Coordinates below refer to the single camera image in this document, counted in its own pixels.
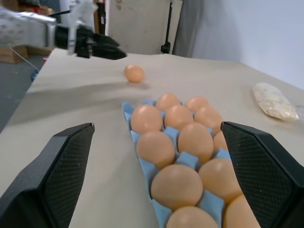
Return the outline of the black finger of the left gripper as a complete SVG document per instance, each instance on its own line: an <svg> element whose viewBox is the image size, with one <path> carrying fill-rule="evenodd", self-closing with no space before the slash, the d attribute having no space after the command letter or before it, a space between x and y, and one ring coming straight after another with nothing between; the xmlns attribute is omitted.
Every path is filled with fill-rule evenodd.
<svg viewBox="0 0 304 228"><path fill-rule="evenodd" d="M127 57L127 54L117 47L100 47L100 46L93 46L92 55L94 57L100 57L110 60L119 60Z"/></svg>
<svg viewBox="0 0 304 228"><path fill-rule="evenodd" d="M119 43L117 43L114 39L112 39L109 36L105 36L103 34L97 34L95 33L93 35L93 40L97 45L106 45L106 46L111 46L111 47L119 47Z"/></svg>

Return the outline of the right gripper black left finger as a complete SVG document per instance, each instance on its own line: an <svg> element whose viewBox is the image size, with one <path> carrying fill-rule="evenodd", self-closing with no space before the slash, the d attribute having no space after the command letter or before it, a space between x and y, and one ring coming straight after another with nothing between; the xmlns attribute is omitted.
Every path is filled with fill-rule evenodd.
<svg viewBox="0 0 304 228"><path fill-rule="evenodd" d="M94 124L85 123L51 137L1 196L2 228L69 227L94 132Z"/></svg>

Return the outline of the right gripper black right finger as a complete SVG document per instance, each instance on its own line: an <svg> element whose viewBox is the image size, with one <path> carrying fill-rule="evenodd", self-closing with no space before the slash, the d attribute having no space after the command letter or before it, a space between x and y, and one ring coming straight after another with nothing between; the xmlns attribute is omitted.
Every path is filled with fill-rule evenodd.
<svg viewBox="0 0 304 228"><path fill-rule="evenodd" d="M269 133L222 122L242 192L262 228L304 226L304 168Z"/></svg>

